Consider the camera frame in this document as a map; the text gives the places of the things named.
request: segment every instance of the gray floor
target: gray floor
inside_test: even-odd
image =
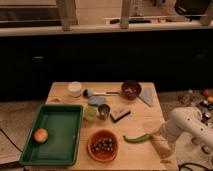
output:
[[[173,108],[189,105],[187,103],[181,104],[178,100],[178,97],[184,94],[188,94],[188,91],[158,93],[162,111],[166,120],[169,118],[169,112]],[[198,103],[202,99],[203,96],[200,94],[200,91],[193,91],[193,103]],[[43,103],[44,101],[0,103],[0,128],[3,129],[21,149],[24,146],[25,138],[31,127],[35,111],[38,109],[39,105]],[[189,133],[183,133],[178,139],[175,151],[178,163],[194,162],[213,169],[213,153],[209,155],[203,153],[201,145],[192,144],[191,138],[192,135]],[[20,152],[9,143],[3,134],[0,133],[0,163],[3,163],[3,161],[9,162],[8,160],[11,158],[15,161],[19,155]],[[22,169],[10,168],[9,170],[21,171]]]

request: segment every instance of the green chili pepper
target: green chili pepper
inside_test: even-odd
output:
[[[150,140],[152,136],[150,134],[144,134],[137,138],[127,138],[125,135],[123,135],[123,138],[128,143],[140,143]]]

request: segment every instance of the small white cup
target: small white cup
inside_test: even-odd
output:
[[[73,81],[69,83],[68,90],[72,97],[79,97],[81,96],[82,85],[80,82]]]

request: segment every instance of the brown bowl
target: brown bowl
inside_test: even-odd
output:
[[[134,81],[128,80],[121,85],[122,94],[129,100],[134,100],[141,93],[141,85]]]
[[[96,161],[109,162],[118,153],[118,140],[109,130],[99,130],[92,134],[87,143],[89,155]]]

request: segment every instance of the green tray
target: green tray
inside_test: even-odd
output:
[[[82,115],[81,105],[41,105],[19,163],[24,166],[74,165]],[[48,139],[44,143],[33,139],[33,133],[38,128],[48,131]]]

